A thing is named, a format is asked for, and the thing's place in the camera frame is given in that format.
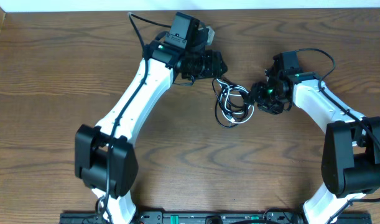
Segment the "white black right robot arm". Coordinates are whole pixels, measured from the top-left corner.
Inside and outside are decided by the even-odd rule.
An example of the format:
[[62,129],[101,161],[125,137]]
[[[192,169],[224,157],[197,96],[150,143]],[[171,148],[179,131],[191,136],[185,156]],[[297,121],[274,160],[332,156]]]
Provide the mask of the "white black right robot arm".
[[379,203],[368,198],[380,189],[380,117],[367,117],[335,96],[316,72],[305,72],[298,51],[273,57],[267,80],[255,83],[246,97],[266,113],[277,115],[296,106],[325,135],[323,183],[293,214],[291,223],[336,223],[354,203]]

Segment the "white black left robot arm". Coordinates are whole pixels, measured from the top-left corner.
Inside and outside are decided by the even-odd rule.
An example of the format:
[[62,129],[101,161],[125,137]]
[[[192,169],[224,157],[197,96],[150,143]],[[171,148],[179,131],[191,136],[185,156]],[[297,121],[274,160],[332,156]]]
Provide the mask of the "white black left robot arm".
[[130,189],[139,170],[134,152],[144,122],[177,76],[218,78],[227,72],[221,53],[208,50],[215,35],[202,21],[177,12],[171,25],[146,44],[133,81],[95,126],[81,125],[75,135],[75,175],[97,195],[95,214],[82,223],[130,223],[136,206]]

